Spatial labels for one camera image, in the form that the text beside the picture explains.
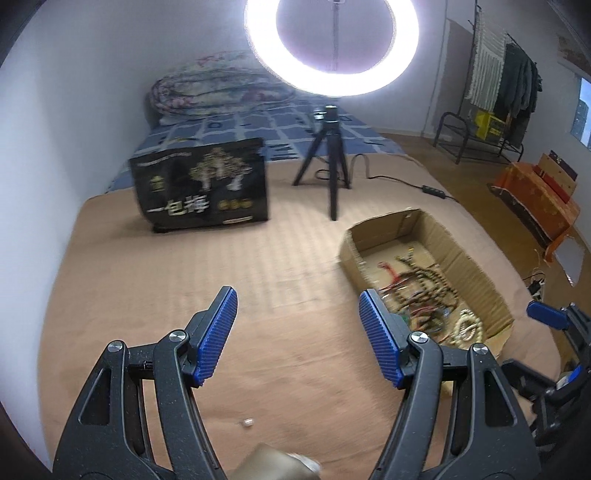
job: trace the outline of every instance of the black cable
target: black cable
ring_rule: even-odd
[[[546,274],[544,272],[537,272],[537,273],[534,273],[533,275],[530,275],[529,277],[522,278],[521,281],[529,280],[530,278],[534,278],[537,275],[542,275],[544,278],[546,278]]]
[[[407,182],[406,180],[398,179],[396,177],[389,177],[387,175],[374,175],[372,177],[370,175],[370,172],[369,172],[369,157],[366,154],[364,154],[364,153],[358,153],[357,155],[355,155],[351,159],[351,165],[349,166],[349,184],[351,184],[351,185],[353,184],[353,171],[355,169],[355,160],[357,160],[357,157],[363,157],[363,159],[365,160],[365,178],[366,179],[368,179],[368,180],[384,179],[384,180],[397,181],[399,183],[403,183],[403,184],[405,184],[405,185],[407,185],[409,187],[412,187],[414,189],[419,189],[422,192],[424,191],[423,190],[423,187],[424,186],[415,185],[414,183],[410,183],[410,182]],[[325,158],[322,158],[322,157],[316,157],[316,158],[318,158],[319,160],[323,161],[324,163],[328,163],[328,160],[325,159]],[[320,168],[320,169],[316,170],[316,172],[314,173],[314,177],[317,178],[318,180],[328,181],[328,177],[327,176],[326,177],[325,176],[321,176],[320,175],[321,173],[326,173],[328,175],[329,171],[326,168]],[[344,179],[343,179],[343,177],[341,176],[341,172],[340,171],[337,174],[337,179],[339,181],[345,182]],[[445,195],[445,198],[446,199],[453,200],[454,202],[460,203],[457,199],[455,199],[454,197],[451,197],[451,196],[449,196],[447,194]]]

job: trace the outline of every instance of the orange cloth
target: orange cloth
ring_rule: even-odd
[[[534,172],[530,163],[512,163],[496,180],[495,187],[507,190],[550,239],[545,259],[551,261],[554,250],[562,243],[579,217],[579,205],[570,199],[564,203],[558,194]]]

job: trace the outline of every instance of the tripod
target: tripod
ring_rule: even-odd
[[[343,172],[343,181],[345,186],[351,188],[349,181],[349,171],[345,159],[345,149],[343,147],[343,138],[340,133],[339,111],[334,105],[327,105],[326,112],[323,113],[322,129],[316,134],[314,142],[310,146],[306,159],[302,163],[300,171],[294,180],[293,186],[300,184],[301,178],[316,156],[318,148],[322,141],[326,139],[326,150],[328,153],[329,164],[329,192],[330,192],[330,219],[336,220],[338,217],[338,182],[339,166]]]

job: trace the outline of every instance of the window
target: window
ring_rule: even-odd
[[[581,78],[579,105],[570,133],[591,150],[591,83]]]

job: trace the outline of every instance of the tree illustration on box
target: tree illustration on box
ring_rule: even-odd
[[[247,165],[239,157],[228,154],[223,148],[216,147],[203,157],[195,167],[191,168],[190,175],[195,181],[200,181],[204,192],[212,188],[212,180],[230,178],[232,182],[228,190],[238,192],[242,189],[242,179],[249,174],[252,167]]]

